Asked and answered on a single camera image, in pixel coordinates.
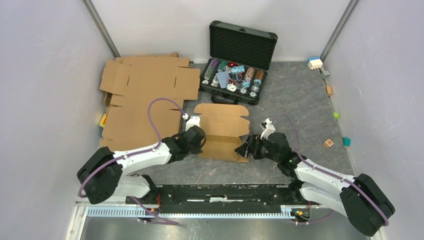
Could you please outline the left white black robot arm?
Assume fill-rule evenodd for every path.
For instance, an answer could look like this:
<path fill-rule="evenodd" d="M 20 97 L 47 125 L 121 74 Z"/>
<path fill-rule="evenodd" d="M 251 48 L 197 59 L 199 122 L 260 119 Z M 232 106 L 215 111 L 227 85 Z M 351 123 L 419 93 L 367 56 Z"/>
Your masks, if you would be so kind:
<path fill-rule="evenodd" d="M 78 196 L 88 198 L 92 205 L 110 197 L 136 197 L 145 204 L 151 204 L 157 198 L 153 181 L 146 175 L 130 174 L 152 166 L 178 162 L 191 154 L 197 155 L 205 143 L 206 133 L 195 125 L 146 147 L 126 151 L 101 147 L 76 174 L 81 184 Z"/>

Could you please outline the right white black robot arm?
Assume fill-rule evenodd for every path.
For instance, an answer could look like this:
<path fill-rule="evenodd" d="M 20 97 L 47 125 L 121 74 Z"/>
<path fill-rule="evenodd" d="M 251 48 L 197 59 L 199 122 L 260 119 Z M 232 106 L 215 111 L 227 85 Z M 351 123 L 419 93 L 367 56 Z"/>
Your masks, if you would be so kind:
<path fill-rule="evenodd" d="M 372 237 L 396 209 L 377 183 L 367 174 L 342 174 L 314 163 L 291 149 L 283 133 L 263 138 L 251 134 L 234 150 L 243 158 L 274 161 L 280 171 L 293 178 L 289 199 L 295 204 L 318 203 L 345 216 L 365 236 Z"/>

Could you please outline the brown cardboard box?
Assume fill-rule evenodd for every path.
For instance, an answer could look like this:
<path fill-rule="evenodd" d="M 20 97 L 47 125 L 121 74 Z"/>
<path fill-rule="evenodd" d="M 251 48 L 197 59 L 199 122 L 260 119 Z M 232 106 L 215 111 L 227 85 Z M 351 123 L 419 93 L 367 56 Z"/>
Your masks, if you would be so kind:
<path fill-rule="evenodd" d="M 242 136 L 250 133 L 249 111 L 238 104 L 200 103 L 194 108 L 200 117 L 200 127 L 206 142 L 198 154 L 201 159 L 246 163 L 243 155 L 235 152 L 242 145 Z"/>

